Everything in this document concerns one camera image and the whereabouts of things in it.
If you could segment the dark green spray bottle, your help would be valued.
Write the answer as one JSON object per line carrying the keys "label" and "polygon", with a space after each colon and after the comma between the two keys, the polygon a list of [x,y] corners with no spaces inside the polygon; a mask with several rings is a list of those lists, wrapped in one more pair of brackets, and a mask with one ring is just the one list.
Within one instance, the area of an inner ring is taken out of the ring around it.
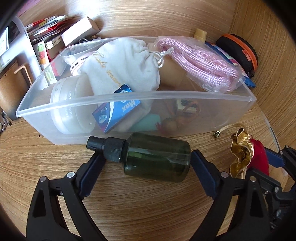
{"label": "dark green spray bottle", "polygon": [[128,176],[180,183],[190,168],[188,142],[133,133],[126,140],[90,136],[86,148],[103,154],[108,161],[121,163]]}

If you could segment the green white mahjong tile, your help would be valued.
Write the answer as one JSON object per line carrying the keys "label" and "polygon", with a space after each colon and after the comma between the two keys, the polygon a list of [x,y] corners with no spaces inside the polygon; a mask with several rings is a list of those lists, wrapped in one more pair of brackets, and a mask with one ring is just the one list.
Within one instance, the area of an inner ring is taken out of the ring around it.
{"label": "green white mahjong tile", "polygon": [[181,111],[183,113],[188,113],[188,114],[196,113],[197,105],[196,104],[190,105],[191,102],[193,101],[188,99],[177,99],[176,100],[177,111]]}

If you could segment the blue Max staples box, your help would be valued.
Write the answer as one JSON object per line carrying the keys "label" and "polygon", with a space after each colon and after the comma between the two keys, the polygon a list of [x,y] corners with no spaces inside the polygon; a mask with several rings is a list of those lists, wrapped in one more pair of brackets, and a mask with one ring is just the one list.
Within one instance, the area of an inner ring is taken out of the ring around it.
{"label": "blue Max staples box", "polygon": [[92,115],[102,132],[109,133],[141,104],[137,99],[105,102]]}

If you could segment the white drawstring pouch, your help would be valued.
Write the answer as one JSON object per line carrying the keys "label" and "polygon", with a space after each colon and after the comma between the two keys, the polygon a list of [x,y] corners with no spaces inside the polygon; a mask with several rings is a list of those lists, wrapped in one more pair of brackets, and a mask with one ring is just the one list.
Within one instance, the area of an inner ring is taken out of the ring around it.
{"label": "white drawstring pouch", "polygon": [[145,41],[118,38],[105,43],[80,68],[86,74],[94,95],[111,94],[124,84],[133,92],[155,91],[160,85],[159,69],[163,54],[151,51]]}

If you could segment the blue patchwork pouch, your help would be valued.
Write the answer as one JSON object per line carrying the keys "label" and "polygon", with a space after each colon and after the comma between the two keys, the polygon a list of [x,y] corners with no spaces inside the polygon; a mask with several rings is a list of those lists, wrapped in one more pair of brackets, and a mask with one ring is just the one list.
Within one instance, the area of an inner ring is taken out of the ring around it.
{"label": "blue patchwork pouch", "polygon": [[222,58],[225,59],[228,63],[231,63],[232,65],[238,66],[241,69],[244,83],[251,88],[255,88],[255,83],[248,77],[247,73],[244,71],[242,66],[230,55],[228,55],[224,50],[222,50],[220,47],[216,46],[213,43],[205,42],[205,44],[214,52],[216,52],[218,55],[220,55]]}

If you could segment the black orange zipper case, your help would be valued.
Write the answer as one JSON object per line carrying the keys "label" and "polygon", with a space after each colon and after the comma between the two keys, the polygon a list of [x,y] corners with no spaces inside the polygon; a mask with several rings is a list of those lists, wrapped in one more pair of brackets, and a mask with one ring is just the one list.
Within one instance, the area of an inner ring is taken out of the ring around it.
{"label": "black orange zipper case", "polygon": [[216,45],[233,57],[249,78],[254,76],[258,68],[258,57],[246,40],[236,34],[224,34],[216,41]]}

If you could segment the white round jar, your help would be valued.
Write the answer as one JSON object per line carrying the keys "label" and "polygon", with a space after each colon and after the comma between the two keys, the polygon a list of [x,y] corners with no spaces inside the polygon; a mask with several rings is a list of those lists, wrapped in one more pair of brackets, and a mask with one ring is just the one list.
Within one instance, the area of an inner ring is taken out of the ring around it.
{"label": "white round jar", "polygon": [[89,96],[93,96],[93,90],[86,74],[63,78],[54,85],[50,102],[58,107],[51,110],[51,117],[61,133],[78,135],[94,130],[92,114],[97,105],[81,102]]}

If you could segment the teal eraser block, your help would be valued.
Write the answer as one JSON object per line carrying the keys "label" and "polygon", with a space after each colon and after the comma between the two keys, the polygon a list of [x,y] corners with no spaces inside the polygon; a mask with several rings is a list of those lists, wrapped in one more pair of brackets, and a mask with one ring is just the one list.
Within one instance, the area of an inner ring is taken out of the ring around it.
{"label": "teal eraser block", "polygon": [[161,123],[158,114],[150,113],[134,124],[129,131],[131,132],[151,132],[157,130],[157,125]]}

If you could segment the brown mug with lid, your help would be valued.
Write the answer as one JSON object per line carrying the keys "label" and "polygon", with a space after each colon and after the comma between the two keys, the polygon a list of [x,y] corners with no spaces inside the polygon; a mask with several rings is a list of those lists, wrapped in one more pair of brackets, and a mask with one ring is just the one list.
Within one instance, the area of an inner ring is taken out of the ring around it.
{"label": "brown mug with lid", "polygon": [[28,63],[19,64],[14,58],[1,72],[1,108],[11,120],[16,120],[16,110],[32,86],[32,73]]}

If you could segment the yellow lotion tube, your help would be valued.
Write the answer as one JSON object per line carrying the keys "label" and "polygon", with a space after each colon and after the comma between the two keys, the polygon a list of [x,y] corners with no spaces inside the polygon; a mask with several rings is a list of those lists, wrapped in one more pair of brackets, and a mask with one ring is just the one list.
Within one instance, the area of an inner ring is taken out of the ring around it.
{"label": "yellow lotion tube", "polygon": [[199,28],[196,29],[193,36],[193,38],[195,38],[198,41],[201,41],[202,43],[206,42],[206,37],[207,37],[207,32]]}

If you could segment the clear plastic storage bin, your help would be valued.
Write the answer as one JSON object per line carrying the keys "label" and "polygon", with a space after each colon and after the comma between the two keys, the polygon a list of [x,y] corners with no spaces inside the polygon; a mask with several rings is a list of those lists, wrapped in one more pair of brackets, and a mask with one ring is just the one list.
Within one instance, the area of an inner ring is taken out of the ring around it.
{"label": "clear plastic storage bin", "polygon": [[56,145],[132,132],[178,137],[238,122],[256,98],[239,66],[186,37],[121,37],[64,49],[16,110]]}

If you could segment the fruit pattern box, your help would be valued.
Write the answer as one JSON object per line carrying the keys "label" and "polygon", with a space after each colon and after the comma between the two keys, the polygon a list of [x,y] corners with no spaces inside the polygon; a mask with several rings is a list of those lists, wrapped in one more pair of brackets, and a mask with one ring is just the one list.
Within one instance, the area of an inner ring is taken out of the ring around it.
{"label": "fruit pattern box", "polygon": [[42,71],[44,71],[44,76],[48,84],[56,83],[56,77],[54,75],[53,69],[50,66],[50,61],[48,58],[46,46],[44,41],[40,41],[37,44],[34,44],[33,49],[39,61]]}

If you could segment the silver file holder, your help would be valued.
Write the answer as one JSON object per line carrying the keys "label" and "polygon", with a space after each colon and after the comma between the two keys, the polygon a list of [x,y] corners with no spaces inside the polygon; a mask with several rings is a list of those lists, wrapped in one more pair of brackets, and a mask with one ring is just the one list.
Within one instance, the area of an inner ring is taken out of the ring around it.
{"label": "silver file holder", "polygon": [[29,65],[33,80],[41,74],[42,70],[29,35],[17,16],[12,19],[1,36],[1,71],[14,59],[19,65]]}

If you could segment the stack of books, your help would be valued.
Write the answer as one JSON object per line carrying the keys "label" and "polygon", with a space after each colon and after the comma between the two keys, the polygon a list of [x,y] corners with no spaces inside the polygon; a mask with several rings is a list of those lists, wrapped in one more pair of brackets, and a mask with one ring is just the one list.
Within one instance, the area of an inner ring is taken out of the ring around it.
{"label": "stack of books", "polygon": [[45,42],[49,61],[51,62],[65,47],[61,35],[69,29],[75,19],[70,16],[52,16],[25,26],[32,46]]}

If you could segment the white cardboard box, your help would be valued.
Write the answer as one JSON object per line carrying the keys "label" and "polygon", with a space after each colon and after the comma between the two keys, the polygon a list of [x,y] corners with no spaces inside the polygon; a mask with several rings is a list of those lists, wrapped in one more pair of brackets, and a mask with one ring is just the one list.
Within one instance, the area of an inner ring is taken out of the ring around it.
{"label": "white cardboard box", "polygon": [[97,34],[100,31],[98,25],[89,17],[84,17],[69,29],[67,29],[61,38],[66,46],[77,43],[84,37],[89,37]]}

